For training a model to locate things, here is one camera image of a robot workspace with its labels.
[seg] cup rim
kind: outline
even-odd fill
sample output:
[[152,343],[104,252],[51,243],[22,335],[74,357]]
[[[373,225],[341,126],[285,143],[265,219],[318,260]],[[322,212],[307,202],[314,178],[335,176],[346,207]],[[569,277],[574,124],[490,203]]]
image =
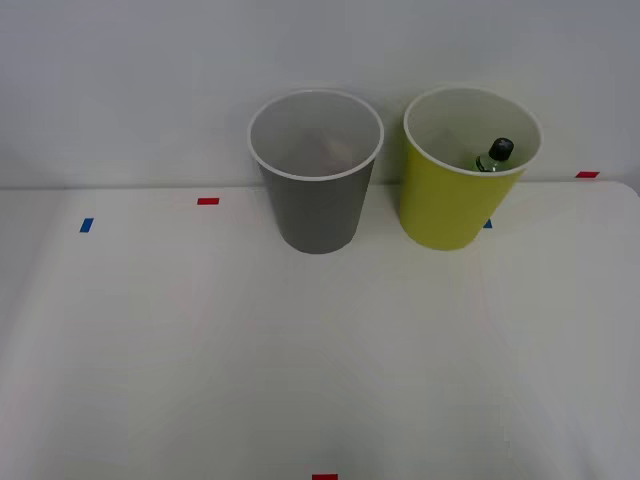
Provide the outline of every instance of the cup rim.
[[[267,162],[262,160],[260,156],[257,154],[257,152],[255,151],[255,149],[253,148],[253,144],[251,142],[251,130],[253,130],[253,125],[258,119],[258,117],[260,116],[260,114],[262,114],[267,108],[269,108],[274,103],[284,100],[285,98],[293,97],[296,95],[309,94],[309,93],[328,93],[332,95],[338,95],[341,97],[349,98],[350,100],[354,100],[355,102],[365,107],[369,111],[369,113],[373,115],[373,118],[375,118],[378,124],[378,128],[380,129],[380,134],[379,134],[380,138],[378,139],[378,144],[374,148],[371,155],[369,155],[364,161],[362,161],[361,163],[359,163],[358,165],[356,165],[355,167],[349,170],[336,173],[334,175],[325,175],[322,177],[307,177],[304,175],[294,175],[291,173],[284,172],[282,170],[278,170],[277,168],[272,167]],[[251,118],[251,121],[249,122],[249,127],[247,128],[247,145],[249,146],[249,151],[251,152],[251,156],[256,162],[258,162],[261,166],[269,170],[271,173],[274,173],[278,176],[289,178],[291,180],[301,180],[303,182],[324,182],[327,180],[337,180],[338,178],[347,177],[353,173],[356,173],[357,171],[362,170],[371,162],[373,162],[373,160],[376,158],[378,153],[380,153],[380,149],[382,148],[383,143],[384,143],[384,125],[382,124],[382,120],[380,119],[380,115],[378,115],[378,112],[376,112],[374,108],[371,105],[369,105],[367,102],[356,97],[355,95],[344,92],[342,90],[335,90],[332,88],[303,88],[303,89],[294,90],[292,92],[285,93],[284,95],[280,95],[278,97],[272,98],[267,103],[262,105],[262,107],[260,107],[258,111],[253,115],[253,117]]]
[[[464,168],[458,168],[458,167],[454,167],[453,165],[449,165],[448,163],[443,162],[442,160],[438,160],[437,158],[435,158],[433,155],[427,153],[426,151],[424,151],[419,145],[418,143],[414,140],[414,138],[411,136],[411,132],[409,131],[409,114],[411,113],[411,110],[413,109],[413,107],[415,107],[422,99],[424,99],[425,97],[431,96],[431,95],[435,95],[437,93],[441,93],[447,90],[474,90],[474,91],[479,91],[482,93],[486,93],[489,95],[493,95],[495,97],[498,97],[502,100],[505,100],[509,103],[512,103],[513,105],[515,105],[516,107],[518,107],[520,110],[522,110],[522,112],[529,117],[529,119],[533,122],[533,124],[536,127],[536,130],[538,131],[538,136],[540,138],[540,141],[538,142],[538,148],[536,149],[536,151],[534,152],[533,155],[531,155],[531,158],[529,160],[527,160],[525,163],[523,163],[522,165],[516,167],[516,168],[512,168],[511,170],[505,170],[502,172],[474,172],[473,170],[465,170]],[[418,95],[416,98],[414,98],[411,103],[409,104],[409,106],[407,107],[407,109],[404,112],[404,119],[403,119],[403,126],[404,126],[404,133],[407,136],[407,138],[409,139],[409,142],[411,143],[411,145],[413,145],[413,147],[426,159],[432,161],[433,163],[435,163],[436,165],[441,166],[442,168],[445,168],[451,172],[455,172],[455,173],[460,173],[463,175],[469,175],[469,176],[473,176],[473,177],[485,177],[485,178],[489,178],[489,177],[506,177],[509,175],[513,175],[515,173],[519,173],[522,172],[523,170],[525,170],[525,168],[527,168],[531,162],[533,162],[537,157],[538,154],[540,153],[540,149],[542,148],[542,143],[543,143],[543,136],[542,136],[542,127],[540,125],[540,122],[538,121],[538,119],[535,117],[535,115],[533,115],[533,113],[531,113],[531,111],[529,111],[529,109],[527,107],[525,107],[523,104],[521,104],[520,102],[516,101],[516,100],[512,100],[510,98],[506,98],[503,97],[502,95],[494,92],[493,90],[490,90],[488,88],[482,88],[482,87],[470,87],[470,86],[464,86],[464,85],[445,85],[442,87],[437,87],[431,90],[427,90],[426,92]]]

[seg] blue tape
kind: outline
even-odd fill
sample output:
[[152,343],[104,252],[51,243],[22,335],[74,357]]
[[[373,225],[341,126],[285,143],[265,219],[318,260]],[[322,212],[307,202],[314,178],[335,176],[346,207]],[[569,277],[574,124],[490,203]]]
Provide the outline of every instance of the blue tape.
[[93,225],[93,218],[85,218],[84,222],[82,222],[82,226],[80,227],[80,233],[89,233],[91,225]]

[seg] plastic cup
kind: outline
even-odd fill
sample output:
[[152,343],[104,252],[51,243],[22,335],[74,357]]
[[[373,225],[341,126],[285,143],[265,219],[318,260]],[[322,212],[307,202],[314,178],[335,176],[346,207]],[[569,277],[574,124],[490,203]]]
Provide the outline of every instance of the plastic cup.
[[303,90],[264,105],[248,143],[280,234],[305,253],[328,253],[355,235],[384,128],[364,101]]
[[[416,242],[439,250],[468,245],[542,145],[542,130],[522,105],[493,92],[445,87],[416,98],[404,116],[409,157],[400,223]],[[502,172],[475,170],[498,137],[515,144]]]

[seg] bottle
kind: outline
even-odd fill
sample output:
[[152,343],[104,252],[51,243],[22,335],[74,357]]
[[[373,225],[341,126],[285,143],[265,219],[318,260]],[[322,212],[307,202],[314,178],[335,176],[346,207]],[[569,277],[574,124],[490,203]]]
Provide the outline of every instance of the bottle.
[[513,142],[508,138],[497,138],[489,153],[483,153],[476,158],[476,168],[481,172],[502,172],[511,168],[509,157],[513,152]]

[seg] white table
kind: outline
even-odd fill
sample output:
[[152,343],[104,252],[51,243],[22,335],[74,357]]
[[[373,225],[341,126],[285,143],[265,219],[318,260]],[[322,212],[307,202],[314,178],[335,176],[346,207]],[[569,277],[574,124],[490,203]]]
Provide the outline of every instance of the white table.
[[390,194],[310,256],[259,188],[0,192],[0,478],[640,478],[637,195],[519,184],[447,253]]

